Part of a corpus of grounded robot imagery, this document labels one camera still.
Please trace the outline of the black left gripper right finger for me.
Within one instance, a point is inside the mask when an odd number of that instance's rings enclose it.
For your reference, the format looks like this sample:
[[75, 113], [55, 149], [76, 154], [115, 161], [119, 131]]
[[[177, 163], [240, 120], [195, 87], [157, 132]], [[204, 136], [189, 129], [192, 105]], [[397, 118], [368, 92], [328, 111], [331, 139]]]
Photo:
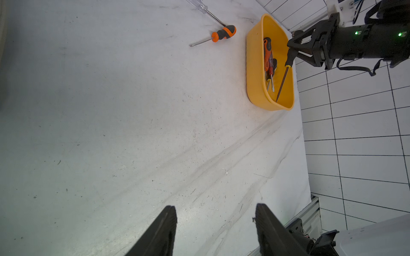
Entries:
[[284, 227], [266, 204], [258, 203], [255, 224], [263, 256], [307, 256], [311, 249], [311, 239], [303, 234], [300, 218], [289, 227]]

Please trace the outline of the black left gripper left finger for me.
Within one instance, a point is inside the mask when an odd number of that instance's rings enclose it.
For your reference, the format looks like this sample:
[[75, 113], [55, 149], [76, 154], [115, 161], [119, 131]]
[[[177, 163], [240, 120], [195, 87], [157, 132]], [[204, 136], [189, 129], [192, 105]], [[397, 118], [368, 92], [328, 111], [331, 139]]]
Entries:
[[174, 206], [166, 206], [126, 256], [172, 256], [177, 227]]

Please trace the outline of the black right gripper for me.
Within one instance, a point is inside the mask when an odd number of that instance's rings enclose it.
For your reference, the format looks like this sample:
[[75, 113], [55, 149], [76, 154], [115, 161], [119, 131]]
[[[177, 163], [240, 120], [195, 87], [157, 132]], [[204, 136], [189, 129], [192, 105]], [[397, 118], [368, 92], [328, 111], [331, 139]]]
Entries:
[[325, 65], [330, 70], [336, 59], [341, 57], [340, 46], [337, 44], [340, 14], [333, 13], [327, 20], [321, 20], [306, 31], [295, 31], [288, 41], [288, 47], [313, 47], [313, 55], [308, 56], [297, 49], [289, 48], [286, 66], [292, 67], [295, 58], [299, 58], [314, 67]]

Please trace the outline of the long brown black screwdriver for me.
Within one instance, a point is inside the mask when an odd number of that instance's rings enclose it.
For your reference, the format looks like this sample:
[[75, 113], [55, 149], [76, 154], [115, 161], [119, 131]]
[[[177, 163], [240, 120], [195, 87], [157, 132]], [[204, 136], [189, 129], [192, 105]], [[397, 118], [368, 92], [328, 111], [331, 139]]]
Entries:
[[280, 88], [279, 88], [279, 91], [278, 91], [278, 94], [277, 94], [276, 102], [278, 102], [278, 100], [280, 98], [281, 91], [282, 91], [283, 86], [285, 84], [285, 80], [286, 80], [288, 71], [292, 67], [292, 65], [294, 63], [294, 59], [297, 57], [297, 54], [298, 54], [298, 51], [296, 51], [295, 49], [293, 49], [293, 48], [288, 49], [287, 60], [285, 62], [285, 68], [286, 69], [285, 69], [285, 73], [284, 73], [284, 76], [283, 76], [283, 80], [280, 84]]

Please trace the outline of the large orange black screwdriver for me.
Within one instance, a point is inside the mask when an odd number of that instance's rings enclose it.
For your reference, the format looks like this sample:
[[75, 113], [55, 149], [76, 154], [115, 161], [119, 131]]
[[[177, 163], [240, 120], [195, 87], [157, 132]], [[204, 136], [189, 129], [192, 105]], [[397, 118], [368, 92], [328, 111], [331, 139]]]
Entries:
[[268, 86], [267, 89], [271, 88], [272, 92], [275, 91], [273, 85], [273, 76], [275, 71], [275, 62], [272, 55], [272, 44], [271, 38], [264, 38], [264, 70], [268, 76]]

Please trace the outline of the small orange black screwdriver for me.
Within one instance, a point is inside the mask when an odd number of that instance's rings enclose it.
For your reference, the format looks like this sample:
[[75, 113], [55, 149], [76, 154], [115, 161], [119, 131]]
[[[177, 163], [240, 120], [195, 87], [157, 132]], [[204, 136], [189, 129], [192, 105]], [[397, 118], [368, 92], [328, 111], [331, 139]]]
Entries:
[[220, 29], [220, 30], [218, 30], [218, 31], [216, 31], [216, 32], [213, 32], [213, 33], [211, 34], [211, 37], [210, 37], [210, 38], [201, 40], [201, 41], [196, 42], [196, 43], [192, 43], [192, 44], [190, 44], [189, 46], [190, 46], [190, 47], [195, 47], [195, 46], [197, 46], [197, 45], [200, 45], [200, 44], [202, 44], [202, 43], [206, 43], [206, 42], [208, 42], [208, 41], [212, 41], [212, 42], [216, 43], [216, 42], [218, 42], [218, 41], [220, 41], [220, 40], [223, 40], [223, 39], [232, 38], [232, 37], [236, 34], [236, 32], [237, 32], [236, 26], [234, 26], [234, 25], [227, 25], [227, 26], [225, 26], [224, 28], [222, 28], [222, 29]]

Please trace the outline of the small clear screwdriver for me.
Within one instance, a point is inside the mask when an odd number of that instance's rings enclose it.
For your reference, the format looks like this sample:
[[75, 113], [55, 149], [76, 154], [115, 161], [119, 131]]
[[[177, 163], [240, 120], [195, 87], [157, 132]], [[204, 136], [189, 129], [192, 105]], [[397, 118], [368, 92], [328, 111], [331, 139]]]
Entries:
[[221, 20], [219, 20], [215, 15], [213, 15], [209, 10], [208, 6], [206, 6], [202, 0], [186, 0], [188, 3], [190, 3], [192, 6], [194, 6], [196, 9], [198, 9], [200, 12], [203, 14], [207, 14], [210, 17], [212, 17], [215, 21], [217, 21], [219, 24], [221, 24], [223, 27], [226, 26], [225, 23], [223, 23]]

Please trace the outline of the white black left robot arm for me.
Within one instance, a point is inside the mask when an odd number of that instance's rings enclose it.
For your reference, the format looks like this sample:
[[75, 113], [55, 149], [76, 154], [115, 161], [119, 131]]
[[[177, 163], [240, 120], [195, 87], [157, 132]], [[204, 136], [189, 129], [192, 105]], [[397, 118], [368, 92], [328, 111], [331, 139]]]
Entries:
[[[257, 204], [253, 220], [262, 256], [407, 256], [410, 253], [408, 214], [353, 230], [331, 230], [316, 240], [303, 234], [300, 218], [285, 227], [263, 203]], [[176, 208], [168, 205], [127, 254], [173, 255], [176, 227]]]

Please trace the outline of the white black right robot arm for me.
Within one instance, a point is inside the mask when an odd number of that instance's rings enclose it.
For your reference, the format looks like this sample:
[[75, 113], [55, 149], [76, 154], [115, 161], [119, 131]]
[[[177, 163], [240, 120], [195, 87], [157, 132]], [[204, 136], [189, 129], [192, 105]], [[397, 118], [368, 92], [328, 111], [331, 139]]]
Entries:
[[287, 43], [285, 67], [295, 58], [327, 70], [365, 71], [376, 75], [380, 62], [394, 68], [410, 57], [409, 1], [380, 1], [359, 26], [341, 27], [340, 14], [332, 13], [306, 31], [295, 31]]

